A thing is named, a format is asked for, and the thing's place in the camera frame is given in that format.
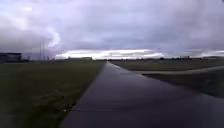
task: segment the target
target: building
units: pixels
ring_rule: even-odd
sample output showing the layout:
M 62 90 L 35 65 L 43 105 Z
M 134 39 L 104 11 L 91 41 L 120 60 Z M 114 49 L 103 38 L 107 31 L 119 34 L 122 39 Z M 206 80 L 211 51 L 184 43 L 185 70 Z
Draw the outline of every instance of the building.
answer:
M 21 61 L 21 53 L 0 53 L 0 62 L 19 62 Z

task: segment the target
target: sky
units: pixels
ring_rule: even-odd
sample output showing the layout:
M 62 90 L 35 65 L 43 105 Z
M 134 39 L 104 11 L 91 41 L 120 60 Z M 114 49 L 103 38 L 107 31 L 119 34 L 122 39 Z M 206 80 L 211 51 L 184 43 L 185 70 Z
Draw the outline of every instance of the sky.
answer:
M 224 55 L 222 0 L 0 0 L 0 52 Z

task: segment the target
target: utility pole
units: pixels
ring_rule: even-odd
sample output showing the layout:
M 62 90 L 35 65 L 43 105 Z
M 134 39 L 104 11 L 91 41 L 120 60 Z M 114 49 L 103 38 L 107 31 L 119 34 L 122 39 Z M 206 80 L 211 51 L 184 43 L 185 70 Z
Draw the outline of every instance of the utility pole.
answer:
M 42 58 L 42 43 L 40 42 L 40 61 L 41 61 L 41 58 Z
M 44 39 L 43 39 L 43 60 L 45 61 L 45 42 L 44 42 Z

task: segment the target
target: wet road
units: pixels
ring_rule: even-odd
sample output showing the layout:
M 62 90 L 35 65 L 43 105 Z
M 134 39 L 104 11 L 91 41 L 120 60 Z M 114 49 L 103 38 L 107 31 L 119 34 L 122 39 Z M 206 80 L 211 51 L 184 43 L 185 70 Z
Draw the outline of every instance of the wet road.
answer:
M 107 63 L 64 128 L 222 128 L 224 100 Z
M 186 70 L 186 71 L 134 71 L 139 74 L 164 74 L 164 75 L 187 75 L 187 74 L 200 74 L 210 71 L 223 70 L 224 66 L 216 66 L 210 68 L 202 68 L 195 70 Z

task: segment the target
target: grass field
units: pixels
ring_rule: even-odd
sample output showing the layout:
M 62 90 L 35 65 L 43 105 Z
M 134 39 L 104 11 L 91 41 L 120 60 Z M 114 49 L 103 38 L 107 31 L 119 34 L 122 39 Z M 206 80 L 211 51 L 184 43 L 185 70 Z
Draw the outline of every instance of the grass field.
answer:
M 117 60 L 111 63 L 133 71 L 184 71 L 224 65 L 224 60 Z
M 16 127 L 58 128 L 103 63 L 1 64 L 0 105 L 12 114 Z
M 224 70 L 188 75 L 146 75 L 174 85 L 224 98 Z

